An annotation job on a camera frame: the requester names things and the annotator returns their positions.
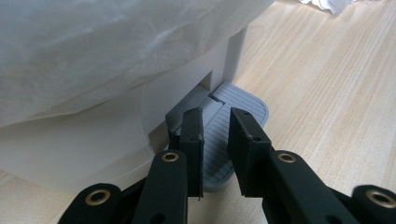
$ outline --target white tissue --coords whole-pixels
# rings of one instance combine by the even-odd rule
[[[356,0],[300,0],[300,2],[304,4],[312,2],[312,4],[320,7],[321,9],[329,9],[334,15],[341,13],[347,5],[355,1]]]

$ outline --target wood grain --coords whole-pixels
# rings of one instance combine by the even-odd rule
[[[268,104],[276,149],[300,154],[332,188],[396,191],[396,1],[360,0],[335,17],[277,1],[250,24],[233,82]],[[56,223],[74,195],[0,172],[0,223]],[[261,200],[189,199],[189,223],[265,223]]]

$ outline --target wooden floor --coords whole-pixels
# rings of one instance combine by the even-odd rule
[[[267,103],[274,148],[300,154],[328,186],[396,191],[396,1],[360,0],[338,17],[275,2],[250,24],[233,83]],[[74,198],[4,172],[0,195],[0,223],[56,223]],[[224,191],[189,199],[189,223],[265,216],[234,177]]]

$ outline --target gray foot pedal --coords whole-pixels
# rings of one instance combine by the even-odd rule
[[[229,82],[222,83],[210,94],[197,86],[166,115],[169,132],[180,133],[181,115],[195,107],[203,109],[204,191],[217,191],[224,188],[234,174],[227,152],[231,107],[250,112],[262,127],[268,120],[268,107]]]

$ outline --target plastic bag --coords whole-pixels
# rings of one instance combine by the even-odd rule
[[[0,127],[111,100],[209,51],[272,2],[0,0]]]

